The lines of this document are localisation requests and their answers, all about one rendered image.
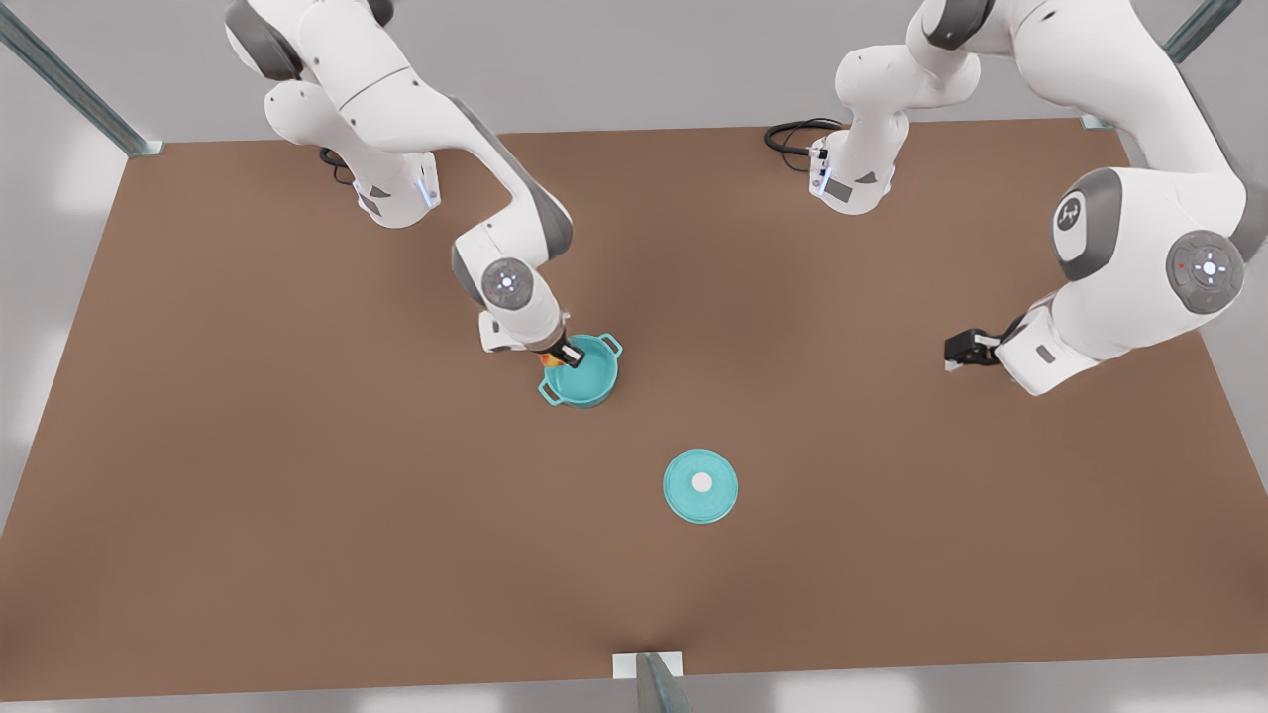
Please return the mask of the teal lid with white knob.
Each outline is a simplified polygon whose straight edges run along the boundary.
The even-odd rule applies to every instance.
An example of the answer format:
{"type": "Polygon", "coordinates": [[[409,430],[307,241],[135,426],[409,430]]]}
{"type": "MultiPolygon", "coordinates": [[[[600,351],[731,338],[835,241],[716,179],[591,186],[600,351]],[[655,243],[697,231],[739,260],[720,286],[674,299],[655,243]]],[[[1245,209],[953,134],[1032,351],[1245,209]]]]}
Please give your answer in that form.
{"type": "Polygon", "coordinates": [[[675,515],[696,525],[720,521],[739,494],[734,466],[715,450],[683,450],[663,472],[663,497],[675,515]]]}

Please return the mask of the silver frame post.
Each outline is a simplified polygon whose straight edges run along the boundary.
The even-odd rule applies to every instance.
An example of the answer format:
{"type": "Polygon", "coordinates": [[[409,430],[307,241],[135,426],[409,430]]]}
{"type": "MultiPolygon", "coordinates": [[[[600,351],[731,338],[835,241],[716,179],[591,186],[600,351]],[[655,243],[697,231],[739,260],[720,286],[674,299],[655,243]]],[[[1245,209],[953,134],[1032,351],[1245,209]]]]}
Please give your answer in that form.
{"type": "Polygon", "coordinates": [[[683,653],[614,653],[612,677],[633,677],[637,683],[639,713],[694,713],[680,677],[683,677],[683,653]]]}
{"type": "Polygon", "coordinates": [[[1265,0],[1129,0],[1158,44],[1220,113],[1238,105],[1238,91],[1253,81],[1263,60],[1255,30],[1267,18],[1265,0]]]}
{"type": "Polygon", "coordinates": [[[0,44],[27,63],[41,81],[75,108],[127,157],[164,154],[164,141],[145,140],[145,136],[109,107],[74,69],[68,67],[68,63],[63,63],[55,49],[49,49],[49,46],[44,44],[44,41],[41,41],[41,37],[4,0],[0,0],[0,44]]]}

